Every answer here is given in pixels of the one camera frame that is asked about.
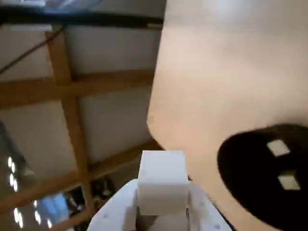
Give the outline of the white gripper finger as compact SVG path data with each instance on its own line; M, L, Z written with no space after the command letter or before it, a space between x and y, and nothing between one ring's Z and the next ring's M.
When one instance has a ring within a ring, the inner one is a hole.
M89 231L135 231L137 217L137 180L117 191L94 215Z
M231 231L232 228L207 194L196 184L189 185L188 213L191 231Z

